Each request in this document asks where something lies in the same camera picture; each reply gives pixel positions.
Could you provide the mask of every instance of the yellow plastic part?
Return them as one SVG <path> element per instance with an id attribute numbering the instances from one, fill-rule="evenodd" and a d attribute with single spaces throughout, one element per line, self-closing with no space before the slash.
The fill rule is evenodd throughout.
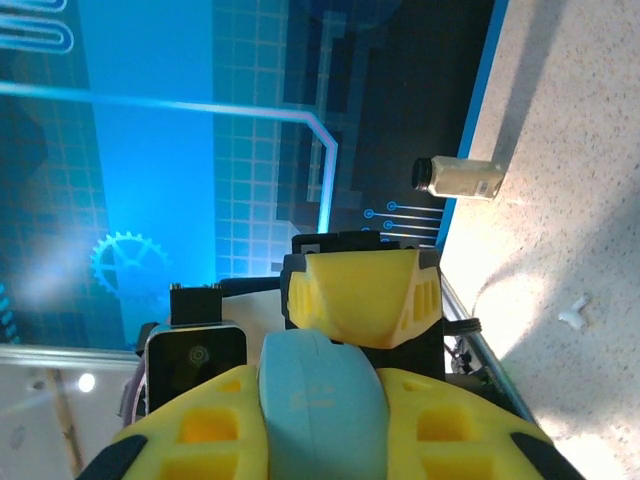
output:
<path id="1" fill-rule="evenodd" d="M 124 480 L 262 480 L 269 477 L 257 370 L 236 367 L 120 432 L 148 439 Z"/>
<path id="2" fill-rule="evenodd" d="M 391 411 L 388 480 L 541 480 L 512 442 L 537 426 L 439 380 L 379 369 Z"/>
<path id="3" fill-rule="evenodd" d="M 391 349 L 442 318 L 436 267 L 420 269 L 419 250 L 307 255 L 293 272 L 288 309 L 299 328 L 333 340 Z"/>

